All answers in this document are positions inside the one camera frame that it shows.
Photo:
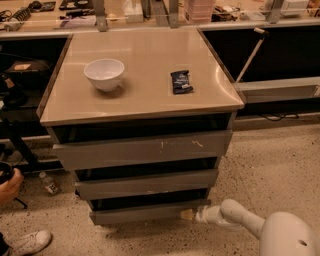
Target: drawer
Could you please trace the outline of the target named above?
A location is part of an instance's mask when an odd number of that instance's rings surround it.
[[[90,142],[169,134],[221,131],[229,127],[231,113],[196,114],[154,119],[109,121],[53,126],[56,143]]]
[[[212,187],[216,169],[76,182],[81,199],[93,200]]]
[[[151,205],[112,211],[96,211],[90,212],[90,218],[95,225],[107,225],[165,218],[180,218],[180,214],[184,210],[210,204],[210,200],[202,199],[176,204],[165,204],[156,206]]]
[[[125,166],[103,167],[96,169],[76,170],[76,181],[108,180],[134,178],[138,176],[170,174],[187,171],[198,171],[217,168],[218,158],[197,158],[161,163],[136,164]]]
[[[55,144],[66,170],[123,166],[225,155],[231,130]]]
[[[90,218],[96,225],[180,217],[186,209],[209,205],[207,190],[188,190],[146,196],[90,201]]]

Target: white bowl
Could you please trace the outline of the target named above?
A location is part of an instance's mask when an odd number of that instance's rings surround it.
[[[84,74],[97,89],[108,92],[120,84],[124,65],[115,59],[100,59],[89,63],[84,68]]]

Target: terrazzo floor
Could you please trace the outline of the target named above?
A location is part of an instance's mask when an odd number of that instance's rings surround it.
[[[39,141],[28,143],[41,157],[51,156],[49,149],[37,149]],[[238,118],[209,198],[214,204],[235,199],[264,218],[275,211],[291,212],[319,234],[319,152],[320,114],[278,122]],[[17,161],[19,153],[15,154],[10,159]],[[19,196],[29,208],[22,209],[15,201],[0,208],[0,230],[8,238],[38,229],[52,232],[51,244],[37,255],[259,254],[258,240],[246,230],[230,232],[182,219],[95,226],[87,203],[75,197],[70,173],[50,173],[60,182],[62,193],[48,196],[37,174],[32,174],[25,178]]]

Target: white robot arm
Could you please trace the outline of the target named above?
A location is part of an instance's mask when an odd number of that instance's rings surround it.
[[[297,216],[276,212],[266,220],[249,212],[232,199],[220,206],[199,208],[196,221],[238,230],[246,228],[260,240],[260,256],[320,256],[320,240]]]

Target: cabinet top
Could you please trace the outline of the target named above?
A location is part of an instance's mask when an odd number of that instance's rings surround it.
[[[122,84],[94,88],[86,64],[122,61]],[[191,93],[175,95],[171,72],[189,70]],[[196,28],[152,28],[77,33],[41,116],[44,126],[230,112],[243,102]]]

